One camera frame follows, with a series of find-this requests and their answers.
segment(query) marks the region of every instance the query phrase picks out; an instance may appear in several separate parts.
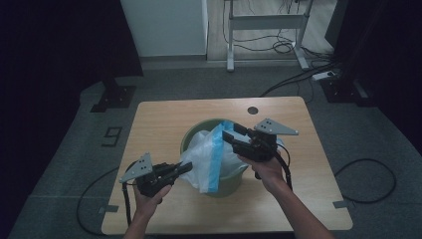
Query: gray carpet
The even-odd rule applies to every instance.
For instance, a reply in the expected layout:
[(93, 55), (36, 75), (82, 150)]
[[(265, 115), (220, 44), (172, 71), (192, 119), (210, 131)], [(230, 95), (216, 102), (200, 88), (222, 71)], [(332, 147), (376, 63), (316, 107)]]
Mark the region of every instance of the gray carpet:
[[(86, 89), (72, 126), (28, 197), (10, 238), (97, 237), (79, 226), (77, 203), (90, 183), (119, 166), (140, 102), (258, 97), (268, 87), (300, 72), (298, 67), (239, 67), (233, 74), (224, 68), (147, 70), (143, 78), (117, 79), (120, 85), (136, 85), (134, 99), (129, 109), (105, 113), (90, 113), (101, 97), (102, 84)], [(333, 172), (355, 159), (374, 158), (390, 167), (397, 177), (397, 186), (386, 199), (375, 204), (350, 203), (353, 228), (335, 231), (335, 236), (422, 238), (421, 155), (378, 108), (329, 104), (319, 83), (311, 84), (292, 84), (268, 97), (299, 94), (310, 101), (308, 108)], [(109, 127), (121, 127), (115, 147), (103, 146), (114, 142), (114, 138), (105, 137)], [(100, 180), (82, 201), (81, 219), (92, 231), (101, 232), (115, 177), (113, 171)], [(337, 182), (342, 193), (361, 200), (376, 199), (393, 184), (389, 172), (373, 162), (346, 169)]]

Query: transparent plastic bag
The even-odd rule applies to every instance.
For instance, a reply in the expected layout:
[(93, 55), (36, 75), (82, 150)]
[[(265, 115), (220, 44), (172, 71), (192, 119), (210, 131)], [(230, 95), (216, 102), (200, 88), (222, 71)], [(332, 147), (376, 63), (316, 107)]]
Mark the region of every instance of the transparent plastic bag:
[(193, 168), (180, 175), (201, 193), (217, 192), (220, 177), (227, 177), (248, 164), (233, 152), (230, 143), (223, 140), (222, 131), (232, 133), (233, 123), (222, 121), (210, 132), (198, 131), (189, 142), (188, 148), (180, 156), (182, 164), (192, 162)]

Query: wooden table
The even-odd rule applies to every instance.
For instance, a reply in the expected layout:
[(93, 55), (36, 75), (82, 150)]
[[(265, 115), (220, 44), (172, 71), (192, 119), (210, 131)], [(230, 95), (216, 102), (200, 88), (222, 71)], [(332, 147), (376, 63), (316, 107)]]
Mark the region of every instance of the wooden table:
[[(249, 107), (259, 112), (250, 115)], [(123, 234), (127, 228), (121, 185), (130, 163), (147, 151), (153, 164), (176, 163), (180, 142), (195, 124), (209, 119), (228, 119), (253, 127), (265, 118), (299, 131), (299, 135), (280, 136), (292, 157), (291, 172), (295, 194), (330, 230), (348, 230), (352, 221), (347, 208), (336, 209), (333, 203), (342, 197), (316, 129), (302, 98), (253, 98), (144, 102), (139, 104), (109, 205), (117, 212), (107, 212), (102, 231)], [(133, 192), (130, 201), (134, 205)], [(247, 169), (238, 190), (225, 198), (200, 194), (189, 183), (176, 180), (152, 217), (147, 233), (205, 234), (236, 232), (292, 231), (285, 214), (274, 197), (266, 191), (254, 172)]]

